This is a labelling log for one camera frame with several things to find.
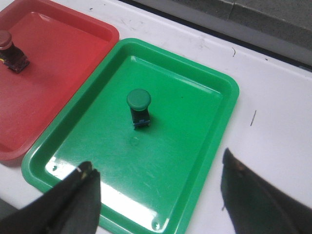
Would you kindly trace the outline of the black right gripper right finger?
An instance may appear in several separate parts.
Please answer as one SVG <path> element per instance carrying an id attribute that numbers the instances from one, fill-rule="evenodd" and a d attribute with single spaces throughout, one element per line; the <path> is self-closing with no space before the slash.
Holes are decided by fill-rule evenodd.
<path id="1" fill-rule="evenodd" d="M 234 157 L 223 155 L 221 194 L 237 234 L 310 234 L 312 210 Z"/>

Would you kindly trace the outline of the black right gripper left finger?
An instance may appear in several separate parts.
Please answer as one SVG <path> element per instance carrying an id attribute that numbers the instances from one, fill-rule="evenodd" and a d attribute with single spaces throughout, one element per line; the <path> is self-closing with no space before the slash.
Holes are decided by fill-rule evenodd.
<path id="1" fill-rule="evenodd" d="M 64 180 L 0 221 L 2 234 L 94 234 L 101 209 L 100 173 L 85 161 Z"/>

